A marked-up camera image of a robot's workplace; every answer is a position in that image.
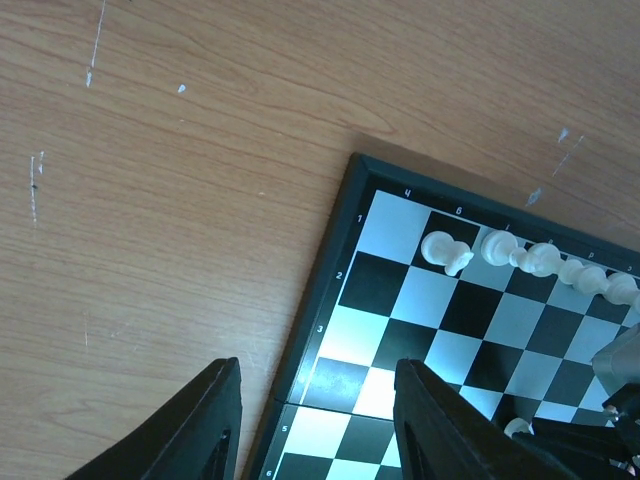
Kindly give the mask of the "white king chess piece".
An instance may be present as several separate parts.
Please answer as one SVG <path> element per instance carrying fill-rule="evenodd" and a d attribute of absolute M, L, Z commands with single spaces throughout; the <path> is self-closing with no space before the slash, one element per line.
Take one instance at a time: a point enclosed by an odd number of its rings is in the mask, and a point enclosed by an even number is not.
<path fill-rule="evenodd" d="M 563 264 L 560 251 L 554 244 L 536 243 L 526 251 L 519 268 L 525 273 L 542 278 L 557 274 Z"/>

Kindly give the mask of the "white bishop chess piece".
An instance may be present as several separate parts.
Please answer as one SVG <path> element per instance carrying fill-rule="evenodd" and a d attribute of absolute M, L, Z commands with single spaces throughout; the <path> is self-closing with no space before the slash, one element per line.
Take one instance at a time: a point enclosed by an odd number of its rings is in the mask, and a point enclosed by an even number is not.
<path fill-rule="evenodd" d="M 632 306 L 639 295 L 639 288 L 633 276 L 617 272 L 608 278 L 608 288 L 604 292 L 604 298 L 614 305 Z"/>
<path fill-rule="evenodd" d="M 482 242 L 481 255 L 492 266 L 509 264 L 522 267 L 529 260 L 529 253 L 520 247 L 517 238 L 506 230 L 489 233 Z"/>

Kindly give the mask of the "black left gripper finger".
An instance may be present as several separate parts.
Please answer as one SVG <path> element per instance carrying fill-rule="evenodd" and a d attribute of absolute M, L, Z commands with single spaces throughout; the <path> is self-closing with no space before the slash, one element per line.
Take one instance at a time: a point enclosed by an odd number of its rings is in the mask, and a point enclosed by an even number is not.
<path fill-rule="evenodd" d="M 404 479 L 573 479 L 507 437 L 418 360 L 395 369 L 393 420 Z"/>
<path fill-rule="evenodd" d="M 216 359 L 71 479 L 232 479 L 242 403 L 237 358 Z"/>
<path fill-rule="evenodd" d="M 637 479 L 639 425 L 618 421 L 612 427 L 535 421 L 534 434 L 514 440 L 573 479 Z"/>

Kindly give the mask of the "white rook chess piece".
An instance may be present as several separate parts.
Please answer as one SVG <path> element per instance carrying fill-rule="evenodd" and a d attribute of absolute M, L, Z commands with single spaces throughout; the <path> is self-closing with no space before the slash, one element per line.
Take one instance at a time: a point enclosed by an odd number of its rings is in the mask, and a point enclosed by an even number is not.
<path fill-rule="evenodd" d="M 534 434 L 532 425 L 522 418 L 514 418 L 507 423 L 504 428 L 504 434 L 512 438 L 516 433 Z"/>

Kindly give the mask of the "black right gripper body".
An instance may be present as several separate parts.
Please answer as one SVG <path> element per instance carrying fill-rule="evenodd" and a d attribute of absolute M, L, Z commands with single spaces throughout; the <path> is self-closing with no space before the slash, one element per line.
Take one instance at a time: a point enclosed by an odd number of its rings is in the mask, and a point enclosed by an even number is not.
<path fill-rule="evenodd" d="M 625 331 L 592 358 L 595 376 L 607 394 L 605 415 L 639 411 L 639 332 Z"/>

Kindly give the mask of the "white queen chess piece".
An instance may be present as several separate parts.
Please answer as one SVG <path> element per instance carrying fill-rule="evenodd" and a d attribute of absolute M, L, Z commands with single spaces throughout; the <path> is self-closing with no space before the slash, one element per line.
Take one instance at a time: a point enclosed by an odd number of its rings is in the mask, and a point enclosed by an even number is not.
<path fill-rule="evenodd" d="M 583 265 L 579 260 L 566 260 L 558 271 L 559 280 L 585 295 L 603 294 L 610 286 L 605 270 L 596 265 Z"/>

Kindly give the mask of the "white knight chess piece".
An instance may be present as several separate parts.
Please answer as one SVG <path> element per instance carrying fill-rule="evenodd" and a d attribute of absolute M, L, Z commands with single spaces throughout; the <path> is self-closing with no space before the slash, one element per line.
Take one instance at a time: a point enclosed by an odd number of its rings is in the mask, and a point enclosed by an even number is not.
<path fill-rule="evenodd" d="M 425 236 L 420 252 L 426 262 L 442 266 L 446 275 L 454 277 L 473 259 L 469 245 L 456 241 L 444 231 L 433 231 Z"/>

